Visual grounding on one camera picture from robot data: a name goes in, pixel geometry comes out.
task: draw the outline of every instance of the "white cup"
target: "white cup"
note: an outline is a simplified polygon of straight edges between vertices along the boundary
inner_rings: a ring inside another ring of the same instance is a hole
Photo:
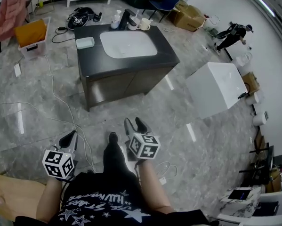
[[[143,31],[149,30],[150,29],[150,23],[151,21],[148,20],[147,18],[142,18],[141,23],[137,27],[138,29],[141,29]]]
[[[127,27],[128,27],[128,29],[130,29],[130,30],[136,30],[137,27],[138,27],[138,25],[139,25],[139,23],[140,23],[140,19],[138,19],[138,18],[136,18],[136,17],[132,17],[131,19],[132,19],[137,25],[136,25],[136,26],[132,26],[130,23],[128,23]]]

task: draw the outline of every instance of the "soap dish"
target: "soap dish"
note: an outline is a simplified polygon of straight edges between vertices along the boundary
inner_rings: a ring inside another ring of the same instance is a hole
[[[90,48],[93,47],[94,45],[95,45],[95,41],[93,37],[87,37],[87,38],[76,40],[77,49]]]

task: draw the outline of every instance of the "blue chair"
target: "blue chair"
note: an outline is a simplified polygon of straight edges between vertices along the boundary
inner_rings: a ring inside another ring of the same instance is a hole
[[[157,10],[160,11],[166,11],[168,12],[168,14],[166,15],[166,13],[163,13],[163,17],[160,19],[159,23],[161,22],[161,20],[165,17],[169,15],[169,13],[173,10],[174,6],[179,2],[180,0],[163,0],[162,2],[156,2],[156,1],[150,1],[150,3],[155,7],[154,12],[151,14],[150,18],[155,14],[155,12]]]

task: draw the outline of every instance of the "soap dispenser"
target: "soap dispenser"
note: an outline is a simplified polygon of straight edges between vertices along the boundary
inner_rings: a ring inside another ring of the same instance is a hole
[[[117,10],[117,13],[113,16],[113,20],[111,22],[111,28],[112,29],[118,28],[118,26],[120,24],[120,13],[121,12],[122,12],[121,10]]]

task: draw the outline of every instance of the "cabinet door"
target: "cabinet door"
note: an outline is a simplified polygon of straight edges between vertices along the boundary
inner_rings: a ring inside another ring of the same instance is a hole
[[[173,67],[142,70],[137,72],[125,91],[125,96],[148,93]]]
[[[102,78],[86,83],[86,101],[88,108],[103,101],[114,101],[124,97],[128,85],[135,73],[126,73]]]

